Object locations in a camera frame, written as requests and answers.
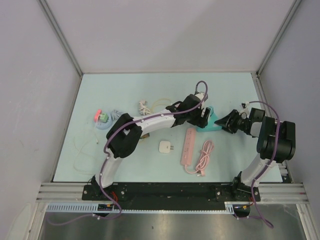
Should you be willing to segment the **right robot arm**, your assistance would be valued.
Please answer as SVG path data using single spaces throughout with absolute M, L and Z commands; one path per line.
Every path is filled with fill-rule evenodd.
M 262 109 L 232 110 L 214 122 L 230 134 L 242 131 L 257 138 L 257 155 L 251 164 L 229 184 L 215 186 L 218 202 L 246 202 L 260 200 L 259 183 L 268 171 L 286 160 L 291 160 L 296 150 L 296 124 L 278 121 L 266 116 Z

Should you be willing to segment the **white charger plug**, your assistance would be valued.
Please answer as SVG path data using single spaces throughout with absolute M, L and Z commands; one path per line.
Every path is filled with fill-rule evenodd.
M 159 142 L 158 151 L 162 154 L 169 154 L 174 150 L 174 146 L 170 141 L 162 140 Z

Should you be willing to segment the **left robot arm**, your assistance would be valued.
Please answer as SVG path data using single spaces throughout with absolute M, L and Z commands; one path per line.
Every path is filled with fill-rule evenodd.
M 122 160 L 129 157 L 136 149 L 141 136 L 161 129 L 174 128 L 189 123 L 204 128 L 208 125 L 210 109 L 205 106 L 208 95 L 196 92 L 188 95 L 184 101 L 177 101 L 160 112 L 147 116 L 132 117 L 124 113 L 106 135 L 103 148 L 105 160 L 95 180 L 93 194 L 100 200 L 110 196 L 110 186 L 114 182 Z

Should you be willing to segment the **teal power strip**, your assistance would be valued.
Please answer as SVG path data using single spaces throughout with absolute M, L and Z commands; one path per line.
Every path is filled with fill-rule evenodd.
M 215 132 L 222 130 L 222 127 L 215 124 L 215 121 L 218 120 L 218 116 L 215 114 L 213 106 L 209 106 L 210 113 L 208 117 L 208 124 L 204 128 L 197 127 L 196 131 L 198 133 L 205 133 L 205 132 Z

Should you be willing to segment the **pink power strip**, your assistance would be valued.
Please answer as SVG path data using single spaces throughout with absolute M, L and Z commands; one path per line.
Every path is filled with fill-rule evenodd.
M 190 166 L 193 160 L 194 146 L 196 142 L 196 129 L 188 128 L 186 130 L 184 145 L 181 154 L 180 163 L 182 166 Z

